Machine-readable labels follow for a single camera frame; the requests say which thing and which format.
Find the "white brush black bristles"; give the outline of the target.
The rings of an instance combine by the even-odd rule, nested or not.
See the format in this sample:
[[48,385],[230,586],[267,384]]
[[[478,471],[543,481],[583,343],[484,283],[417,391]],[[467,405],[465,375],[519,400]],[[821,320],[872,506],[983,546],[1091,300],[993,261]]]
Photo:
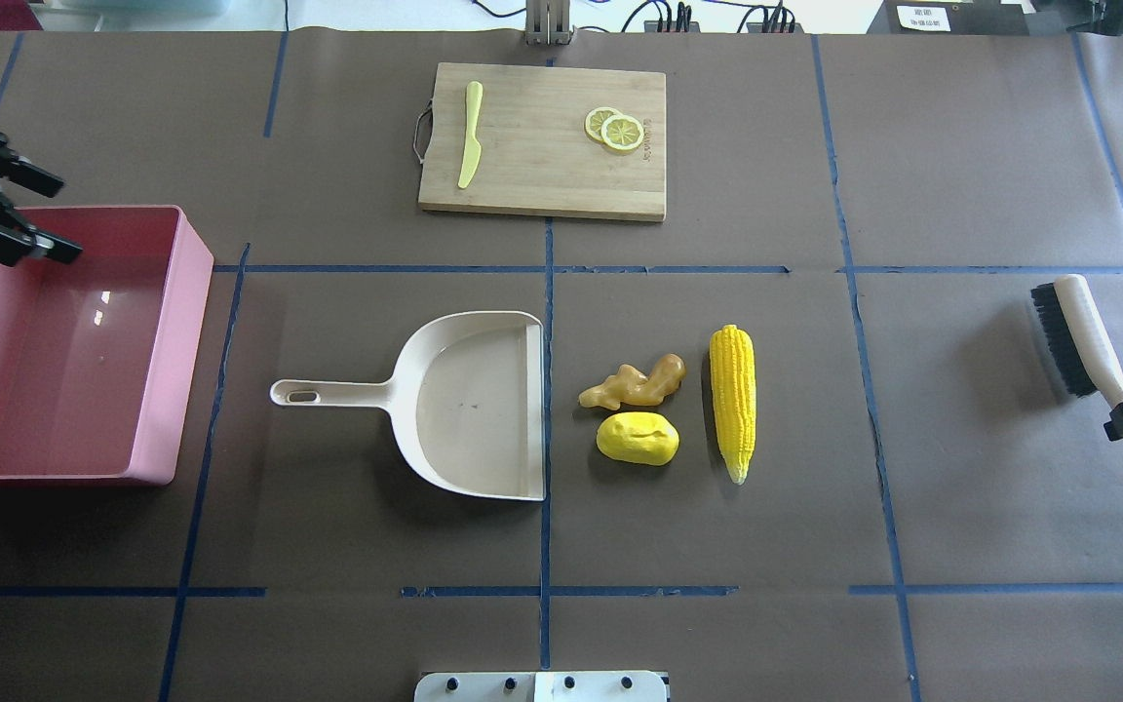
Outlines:
[[1034,286],[1030,298],[1065,390],[1072,396],[1101,394],[1110,410],[1123,403],[1122,365],[1087,279],[1065,274]]

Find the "yellow corn cob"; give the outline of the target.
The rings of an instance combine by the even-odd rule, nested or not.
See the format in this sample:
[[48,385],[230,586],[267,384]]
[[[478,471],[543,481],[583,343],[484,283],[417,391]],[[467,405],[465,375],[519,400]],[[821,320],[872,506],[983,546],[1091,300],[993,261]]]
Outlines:
[[709,347],[718,450],[732,484],[748,478],[756,443],[755,350],[748,332],[732,323],[718,329]]

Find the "beige plastic dustpan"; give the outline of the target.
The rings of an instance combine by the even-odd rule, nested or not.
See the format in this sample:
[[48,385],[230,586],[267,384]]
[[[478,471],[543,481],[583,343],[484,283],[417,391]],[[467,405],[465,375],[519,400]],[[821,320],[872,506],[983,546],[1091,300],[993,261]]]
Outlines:
[[276,405],[378,409],[408,466],[463,496],[542,502],[544,325],[522,311],[438,317],[375,383],[279,379]]

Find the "brown toy ginger root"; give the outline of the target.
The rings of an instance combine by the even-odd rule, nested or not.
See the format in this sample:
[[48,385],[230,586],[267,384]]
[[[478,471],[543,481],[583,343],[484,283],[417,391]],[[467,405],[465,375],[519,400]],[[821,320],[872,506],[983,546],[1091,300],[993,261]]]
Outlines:
[[667,354],[656,361],[650,373],[620,365],[596,386],[579,392],[581,408],[620,410],[624,405],[661,405],[681,388],[687,368],[681,356]]

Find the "pink plastic bin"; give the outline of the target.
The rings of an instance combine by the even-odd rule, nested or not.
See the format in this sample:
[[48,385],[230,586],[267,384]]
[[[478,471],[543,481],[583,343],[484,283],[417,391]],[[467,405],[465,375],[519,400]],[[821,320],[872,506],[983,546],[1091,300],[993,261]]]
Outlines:
[[0,265],[0,485],[175,474],[213,254],[179,206],[34,206],[70,265]]

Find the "black box on desk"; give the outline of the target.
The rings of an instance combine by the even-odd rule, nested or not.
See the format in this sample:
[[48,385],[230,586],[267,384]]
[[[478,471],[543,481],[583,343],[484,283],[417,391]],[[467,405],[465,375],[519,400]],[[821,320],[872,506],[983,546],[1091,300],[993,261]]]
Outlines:
[[866,30],[879,34],[1028,36],[1021,4],[1001,1],[882,1]]

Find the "yellow plastic knife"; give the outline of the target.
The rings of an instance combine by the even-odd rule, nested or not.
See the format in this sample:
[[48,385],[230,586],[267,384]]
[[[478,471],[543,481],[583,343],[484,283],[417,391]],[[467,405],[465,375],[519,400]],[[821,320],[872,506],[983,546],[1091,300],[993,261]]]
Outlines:
[[480,117],[484,99],[484,85],[481,81],[469,81],[464,92],[464,139],[462,163],[456,186],[460,190],[471,186],[472,179],[480,168],[483,146],[480,143]]

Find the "wooden cutting board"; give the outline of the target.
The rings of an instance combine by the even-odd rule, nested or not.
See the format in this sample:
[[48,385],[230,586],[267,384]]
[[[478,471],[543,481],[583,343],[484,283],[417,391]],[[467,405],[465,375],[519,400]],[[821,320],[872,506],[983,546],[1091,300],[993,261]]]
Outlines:
[[[464,139],[464,92],[484,88],[480,168],[456,186]],[[597,106],[638,117],[633,154],[588,139]],[[667,76],[609,69],[442,62],[433,76],[431,139],[418,203],[427,212],[523,215],[661,222],[667,217]]]

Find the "white mounting column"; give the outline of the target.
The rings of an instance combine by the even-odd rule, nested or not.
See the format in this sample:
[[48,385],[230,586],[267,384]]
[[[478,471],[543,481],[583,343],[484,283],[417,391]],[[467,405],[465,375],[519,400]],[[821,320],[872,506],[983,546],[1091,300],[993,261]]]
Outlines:
[[669,677],[655,671],[431,672],[414,701],[670,701]]

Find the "aluminium frame post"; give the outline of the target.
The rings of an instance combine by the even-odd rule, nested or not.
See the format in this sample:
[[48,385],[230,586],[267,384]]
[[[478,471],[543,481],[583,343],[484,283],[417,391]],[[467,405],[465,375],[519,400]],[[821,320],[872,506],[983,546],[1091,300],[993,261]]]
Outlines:
[[573,40],[570,0],[527,0],[524,43],[529,46],[564,46]]

